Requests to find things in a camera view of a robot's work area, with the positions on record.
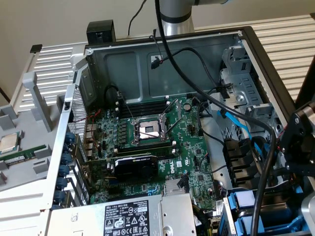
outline capacitor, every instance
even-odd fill
[[[112,162],[112,163],[110,164],[110,170],[111,170],[111,171],[114,170],[114,162]]]
[[[212,190],[212,188],[209,188],[209,189],[208,189],[208,193],[209,193],[210,196],[213,195],[213,190]]]
[[[190,112],[191,111],[191,105],[189,103],[184,104],[184,111],[185,112]]]

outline ventilation grille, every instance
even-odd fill
[[[72,133],[78,134],[81,140],[84,140],[87,112],[85,110],[79,87],[75,88],[72,103],[73,121],[69,123],[69,129]]]

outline cpu socket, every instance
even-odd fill
[[[166,133],[165,116],[155,116],[139,118],[134,124],[133,144],[139,144],[141,141],[154,139],[154,142],[165,141]]]

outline sticker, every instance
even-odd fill
[[[155,61],[156,59],[160,59],[161,60],[161,55],[151,56],[151,63],[153,61]]]
[[[195,226],[196,227],[201,225],[201,222],[200,222],[200,220],[198,220],[197,216],[193,215],[193,218],[195,219]]]
[[[79,213],[71,214],[71,222],[78,221]]]
[[[221,215],[222,211],[223,211],[223,201],[218,200],[218,201],[216,201],[216,213],[217,213],[217,215]]]
[[[105,207],[104,236],[149,236],[149,201]]]
[[[8,165],[8,164],[11,164],[11,163],[14,163],[14,162],[23,161],[23,160],[25,160],[24,156],[18,156],[18,157],[14,157],[12,159],[6,160],[4,162]]]
[[[177,161],[177,162],[176,162],[176,165],[177,165],[177,168],[178,168],[178,167],[182,167],[182,162],[181,162],[181,161]]]

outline black plastic bracket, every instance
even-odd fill
[[[43,48],[42,44],[35,44],[31,47],[30,53],[39,53]]]
[[[89,45],[116,42],[113,20],[90,22],[87,28]]]

